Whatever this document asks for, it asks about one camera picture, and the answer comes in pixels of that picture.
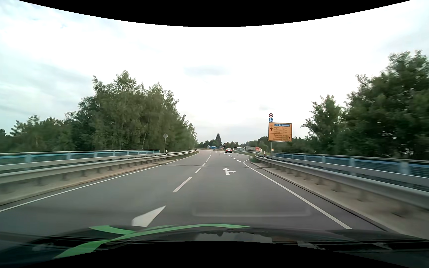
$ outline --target bridge railing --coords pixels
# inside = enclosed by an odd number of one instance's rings
[[[429,161],[350,155],[316,155],[271,152],[271,156],[368,168],[429,178]]]
[[[120,155],[158,154],[160,150],[114,150],[114,151],[63,151],[63,152],[26,152],[0,154],[0,165],[21,164],[55,160],[71,160],[93,157]]]

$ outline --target asphalt road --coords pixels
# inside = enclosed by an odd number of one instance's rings
[[[97,225],[201,223],[379,230],[248,158],[200,150],[166,165],[0,206],[0,231],[47,236]],[[0,249],[8,246],[0,241]]]

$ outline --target direction sign arrow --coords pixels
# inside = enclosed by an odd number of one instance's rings
[[[230,172],[235,173],[235,171],[234,171],[234,170],[229,171],[229,169],[228,169],[227,167],[225,167],[223,170],[224,170],[224,174],[225,174],[225,175],[229,175],[229,173],[230,173]]]

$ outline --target overcast sky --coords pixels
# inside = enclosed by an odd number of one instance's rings
[[[267,135],[268,114],[292,123],[311,101],[342,103],[355,75],[376,75],[391,52],[429,54],[429,0],[354,14],[237,28],[159,26],[0,0],[0,128],[37,114],[64,118],[92,95],[92,75],[123,70],[180,99],[199,141],[245,142]]]

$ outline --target road sign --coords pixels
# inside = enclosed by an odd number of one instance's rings
[[[270,142],[290,142],[292,141],[291,123],[269,123],[267,140]]]

